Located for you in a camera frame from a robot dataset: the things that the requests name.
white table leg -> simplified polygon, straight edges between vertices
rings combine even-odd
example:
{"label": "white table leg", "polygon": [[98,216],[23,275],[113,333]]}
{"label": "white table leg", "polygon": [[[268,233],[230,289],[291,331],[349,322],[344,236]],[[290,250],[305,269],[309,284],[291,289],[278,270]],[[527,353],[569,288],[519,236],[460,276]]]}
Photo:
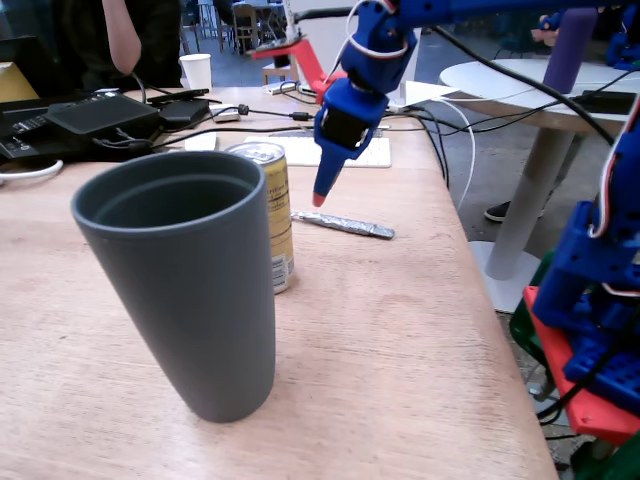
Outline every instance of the white table leg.
{"label": "white table leg", "polygon": [[569,151],[573,132],[542,128],[529,154],[495,244],[472,242],[493,306],[513,313],[540,260],[524,252],[540,211]]}

person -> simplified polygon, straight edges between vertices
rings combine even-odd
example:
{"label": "person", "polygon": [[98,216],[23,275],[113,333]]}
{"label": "person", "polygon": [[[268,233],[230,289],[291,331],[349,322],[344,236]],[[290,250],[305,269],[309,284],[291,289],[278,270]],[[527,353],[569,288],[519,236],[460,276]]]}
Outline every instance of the person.
{"label": "person", "polygon": [[181,87],[180,0],[53,0],[62,67],[79,88]]}

green object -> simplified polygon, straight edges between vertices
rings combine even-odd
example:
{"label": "green object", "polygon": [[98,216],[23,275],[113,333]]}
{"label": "green object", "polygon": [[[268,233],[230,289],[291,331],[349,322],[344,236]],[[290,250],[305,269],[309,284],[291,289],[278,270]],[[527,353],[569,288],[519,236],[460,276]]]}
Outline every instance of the green object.
{"label": "green object", "polygon": [[575,480],[637,480],[640,478],[640,433],[610,457],[593,455],[596,442],[583,444],[571,457]]}
{"label": "green object", "polygon": [[[538,287],[542,283],[553,262],[553,255],[554,251],[551,250],[542,259],[536,274],[531,280],[530,285],[532,287]],[[520,301],[520,305],[518,305],[513,317],[511,317],[509,330],[511,331],[513,340],[520,345],[525,352],[535,358],[538,363],[544,365],[545,369],[549,370],[547,357],[544,355],[540,338],[536,333],[536,328],[533,326],[533,321],[531,320],[531,315],[529,315],[529,310],[527,309],[524,299]]]}

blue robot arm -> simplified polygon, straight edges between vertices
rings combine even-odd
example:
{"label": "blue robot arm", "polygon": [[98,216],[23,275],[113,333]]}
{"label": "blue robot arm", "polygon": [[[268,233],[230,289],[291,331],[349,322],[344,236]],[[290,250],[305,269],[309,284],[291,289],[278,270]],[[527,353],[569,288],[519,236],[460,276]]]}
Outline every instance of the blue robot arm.
{"label": "blue robot arm", "polygon": [[358,29],[345,43],[341,65],[348,78],[325,94],[315,122],[322,161],[314,186],[321,206],[347,159],[367,148],[384,116],[386,95],[398,88],[417,39],[414,28],[452,23],[472,15],[558,7],[598,7],[603,0],[371,0],[356,3]]}

gray plastic tumbler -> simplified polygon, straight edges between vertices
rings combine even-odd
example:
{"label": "gray plastic tumbler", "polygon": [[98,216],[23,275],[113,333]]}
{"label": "gray plastic tumbler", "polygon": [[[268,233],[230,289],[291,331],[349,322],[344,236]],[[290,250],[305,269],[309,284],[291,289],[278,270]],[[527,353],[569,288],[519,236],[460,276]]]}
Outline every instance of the gray plastic tumbler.
{"label": "gray plastic tumbler", "polygon": [[262,169],[226,153],[151,155],[89,181],[72,211],[187,405],[214,422],[259,408],[275,368]]}

